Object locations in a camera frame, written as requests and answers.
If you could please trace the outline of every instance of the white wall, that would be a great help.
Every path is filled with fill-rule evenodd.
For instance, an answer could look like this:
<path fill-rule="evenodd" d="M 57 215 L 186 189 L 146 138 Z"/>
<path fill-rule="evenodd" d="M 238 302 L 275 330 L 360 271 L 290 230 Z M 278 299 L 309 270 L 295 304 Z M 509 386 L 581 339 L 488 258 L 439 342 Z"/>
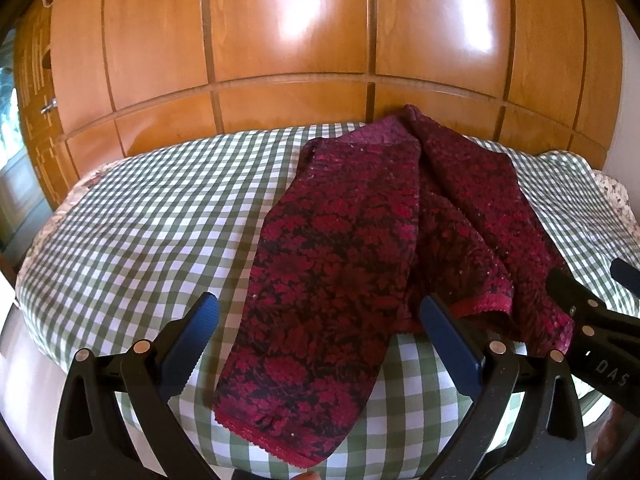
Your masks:
<path fill-rule="evenodd" d="M 618 13 L 622 29 L 622 92 L 604 173 L 626 186 L 631 209 L 640 218 L 640 39 L 625 15 L 620 10 Z"/>

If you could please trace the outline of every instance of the green gingham bedsheet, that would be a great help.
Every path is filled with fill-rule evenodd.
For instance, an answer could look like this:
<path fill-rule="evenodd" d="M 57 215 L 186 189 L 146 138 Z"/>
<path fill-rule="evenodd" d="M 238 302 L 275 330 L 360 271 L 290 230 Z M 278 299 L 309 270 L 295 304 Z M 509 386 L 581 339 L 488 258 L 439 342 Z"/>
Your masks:
<path fill-rule="evenodd" d="M 73 208 L 46 241 L 17 291 L 31 336 L 65 371 L 84 347 L 123 352 L 153 339 L 208 290 L 220 325 L 170 405 L 211 465 L 275 479 L 300 470 L 231 434 L 205 406 L 236 337 L 260 227 L 296 170 L 300 148 L 358 124 L 252 131 L 186 142 L 125 160 Z M 577 279 L 619 312 L 639 305 L 608 274 L 621 256 L 640 267 L 640 248 L 606 202 L 585 160 L 566 152 L 511 157 L 520 186 Z M 124 417 L 137 425 L 129 399 Z M 414 478 L 425 471 L 470 405 L 424 335 L 392 339 L 362 416 L 316 466 L 323 478 Z M 513 396 L 495 441 L 513 424 Z"/>

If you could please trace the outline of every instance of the black clamp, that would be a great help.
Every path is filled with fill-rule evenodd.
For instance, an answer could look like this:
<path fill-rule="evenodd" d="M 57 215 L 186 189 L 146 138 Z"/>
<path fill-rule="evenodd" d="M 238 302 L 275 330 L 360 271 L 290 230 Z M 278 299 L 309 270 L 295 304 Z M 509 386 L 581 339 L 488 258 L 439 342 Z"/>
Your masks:
<path fill-rule="evenodd" d="M 473 400 L 420 480 L 587 478 L 580 404 L 562 352 L 540 358 L 514 354 L 499 340 L 481 346 L 480 333 L 434 296 L 423 300 L 420 320 L 457 390 Z M 518 392 L 524 400 L 507 444 L 487 452 Z"/>
<path fill-rule="evenodd" d="M 629 264 L 615 260 L 611 275 L 631 291 L 635 283 L 638 291 L 640 272 Z M 640 319 L 607 310 L 600 298 L 557 269 L 549 274 L 546 291 L 575 323 L 566 355 L 571 372 L 640 416 Z"/>
<path fill-rule="evenodd" d="M 142 431 L 171 479 L 220 480 L 193 447 L 167 405 L 184 389 L 218 325 L 218 300 L 204 293 L 154 341 L 96 357 L 76 352 L 66 378 L 54 438 L 56 480 L 159 480 L 130 440 L 115 392 L 129 394 Z"/>

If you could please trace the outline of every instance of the wood grain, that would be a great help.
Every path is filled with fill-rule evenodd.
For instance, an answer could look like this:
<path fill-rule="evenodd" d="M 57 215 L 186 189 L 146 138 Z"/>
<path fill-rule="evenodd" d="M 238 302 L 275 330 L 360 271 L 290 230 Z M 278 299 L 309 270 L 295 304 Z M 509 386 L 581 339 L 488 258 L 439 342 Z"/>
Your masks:
<path fill-rule="evenodd" d="M 609 146 L 622 83 L 622 35 L 615 0 L 584 0 L 587 58 L 575 129 Z"/>
<path fill-rule="evenodd" d="M 363 121 L 365 82 L 281 83 L 219 93 L 226 132 Z"/>
<path fill-rule="evenodd" d="M 549 150 L 566 150 L 571 134 L 571 129 L 562 124 L 510 105 L 504 113 L 498 142 L 521 152 L 539 155 Z"/>
<path fill-rule="evenodd" d="M 114 121 L 89 128 L 71 137 L 66 144 L 80 177 L 124 157 Z"/>
<path fill-rule="evenodd" d="M 69 190 L 78 182 L 78 174 L 73 167 L 64 142 L 50 148 L 35 150 L 38 180 L 44 182 L 43 193 L 52 209 L 56 209 L 66 198 Z"/>
<path fill-rule="evenodd" d="M 207 83 L 200 0 L 104 0 L 117 110 Z"/>
<path fill-rule="evenodd" d="M 58 110 L 41 114 L 40 109 L 54 97 L 51 70 L 42 66 L 50 39 L 51 9 L 34 0 L 21 18 L 14 43 L 14 80 L 20 110 L 20 130 L 29 148 L 62 134 Z"/>
<path fill-rule="evenodd" d="M 376 71 L 502 97 L 510 0 L 378 0 Z"/>
<path fill-rule="evenodd" d="M 216 80 L 364 72 L 367 0 L 210 0 Z"/>
<path fill-rule="evenodd" d="M 574 133 L 569 151 L 586 158 L 594 170 L 601 170 L 607 160 L 607 149 L 581 134 Z"/>
<path fill-rule="evenodd" d="M 515 0 L 509 101 L 573 126 L 583 59 L 582 0 Z"/>
<path fill-rule="evenodd" d="M 460 134 L 491 140 L 500 103 L 485 98 L 469 98 L 444 92 L 407 88 L 395 84 L 376 85 L 374 118 L 381 119 L 405 104 Z"/>
<path fill-rule="evenodd" d="M 102 52 L 102 0 L 54 0 L 51 69 L 65 132 L 110 114 Z"/>
<path fill-rule="evenodd" d="M 14 77 L 24 144 L 42 192 L 49 205 L 56 208 L 78 176 L 66 146 L 64 150 L 52 148 L 62 134 L 58 110 L 40 113 L 55 96 L 51 70 L 42 65 L 50 40 L 50 17 L 50 8 L 41 0 L 34 0 L 21 17 L 15 37 Z"/>
<path fill-rule="evenodd" d="M 145 108 L 115 122 L 127 156 L 216 134 L 208 92 Z"/>
<path fill-rule="evenodd" d="M 2 242 L 2 245 L 4 245 L 5 247 L 7 247 L 7 245 L 9 245 L 9 243 L 11 242 L 11 238 L 14 237 L 14 233 L 15 233 L 15 229 L 14 227 L 9 223 L 8 219 L 6 218 L 5 215 L 0 215 L 0 242 Z M 4 260 L 4 256 L 2 256 L 2 254 L 0 253 L 0 270 L 2 270 L 2 273 L 4 274 L 4 262 L 2 260 Z"/>

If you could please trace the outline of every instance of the mattress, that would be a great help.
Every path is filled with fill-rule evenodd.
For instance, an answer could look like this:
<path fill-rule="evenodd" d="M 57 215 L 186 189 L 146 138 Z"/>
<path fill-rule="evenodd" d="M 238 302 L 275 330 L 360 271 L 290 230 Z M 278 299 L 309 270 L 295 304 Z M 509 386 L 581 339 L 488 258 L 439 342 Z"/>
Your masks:
<path fill-rule="evenodd" d="M 125 351 L 137 339 L 153 339 L 203 291 L 212 292 L 220 298 L 220 326 L 171 408 L 211 465 L 276 479 L 299 472 L 217 424 L 207 396 L 236 336 L 262 221 L 292 181 L 300 148 L 357 126 L 199 139 L 111 168 L 40 240 L 38 256 L 19 276 L 18 300 L 32 338 L 66 371 L 78 349 Z M 608 268 L 615 257 L 640 267 L 640 248 L 586 161 L 567 152 L 534 157 L 476 142 L 511 157 L 520 187 L 576 278 L 610 308 L 638 316 L 637 300 L 613 282 Z M 588 391 L 579 381 L 577 389 Z M 136 425 L 127 397 L 119 402 Z M 424 335 L 398 335 L 362 416 L 314 469 L 324 478 L 414 478 L 469 405 Z M 513 396 L 496 443 L 519 405 L 520 396 Z"/>

